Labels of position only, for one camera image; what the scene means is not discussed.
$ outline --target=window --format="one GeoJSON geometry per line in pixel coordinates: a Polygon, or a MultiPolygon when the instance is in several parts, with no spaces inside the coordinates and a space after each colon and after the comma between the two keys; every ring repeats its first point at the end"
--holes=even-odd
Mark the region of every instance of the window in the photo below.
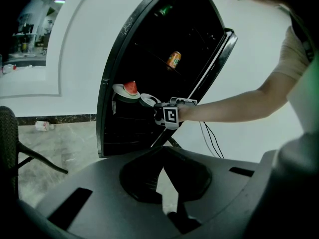
{"type": "Polygon", "coordinates": [[[45,66],[49,39],[56,17],[65,0],[30,0],[20,13],[7,60],[2,62],[3,74],[11,72],[5,65],[17,68],[45,66]]]}

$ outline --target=floor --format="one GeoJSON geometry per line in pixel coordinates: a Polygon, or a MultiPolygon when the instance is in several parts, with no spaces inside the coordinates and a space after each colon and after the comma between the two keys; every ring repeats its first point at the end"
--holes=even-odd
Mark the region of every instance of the floor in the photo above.
{"type": "MultiPolygon", "coordinates": [[[[35,207],[54,186],[87,165],[101,160],[96,142],[96,122],[65,123],[50,131],[36,131],[33,125],[19,126],[19,140],[51,162],[69,171],[59,173],[32,160],[19,169],[19,198],[35,207]]],[[[19,162],[27,156],[19,154],[19,162]]],[[[162,170],[157,192],[162,194],[163,211],[175,211],[178,193],[162,170]]]]}

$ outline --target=chair leg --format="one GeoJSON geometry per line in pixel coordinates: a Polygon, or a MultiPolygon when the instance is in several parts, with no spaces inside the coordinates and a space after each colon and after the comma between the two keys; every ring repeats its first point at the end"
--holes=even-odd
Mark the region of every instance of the chair leg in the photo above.
{"type": "Polygon", "coordinates": [[[37,152],[31,150],[30,148],[24,146],[21,142],[18,142],[18,143],[17,143],[16,148],[17,148],[17,151],[18,151],[18,152],[23,152],[24,154],[28,155],[29,157],[41,161],[42,163],[46,164],[47,166],[51,167],[52,169],[54,169],[54,170],[56,170],[56,171],[58,171],[58,172],[65,173],[65,174],[68,173],[67,170],[62,169],[62,168],[56,166],[55,164],[53,164],[52,162],[50,162],[48,159],[46,159],[45,157],[43,157],[43,156],[40,155],[39,153],[37,153],[37,152]]]}

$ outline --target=sleeve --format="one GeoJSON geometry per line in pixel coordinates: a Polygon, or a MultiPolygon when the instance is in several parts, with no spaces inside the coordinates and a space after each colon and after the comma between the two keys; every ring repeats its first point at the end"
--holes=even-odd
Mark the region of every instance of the sleeve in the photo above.
{"type": "Polygon", "coordinates": [[[309,66],[309,61],[301,41],[290,26],[280,51],[278,65],[273,72],[282,73],[298,80],[309,66]]]}

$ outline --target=soda can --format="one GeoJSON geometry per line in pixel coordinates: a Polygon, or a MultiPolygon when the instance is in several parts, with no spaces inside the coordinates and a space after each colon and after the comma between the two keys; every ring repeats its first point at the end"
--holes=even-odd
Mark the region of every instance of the soda can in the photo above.
{"type": "Polygon", "coordinates": [[[177,66],[177,64],[179,63],[181,59],[181,54],[178,51],[174,51],[170,56],[169,59],[167,61],[167,64],[172,67],[175,68],[177,66]]]}

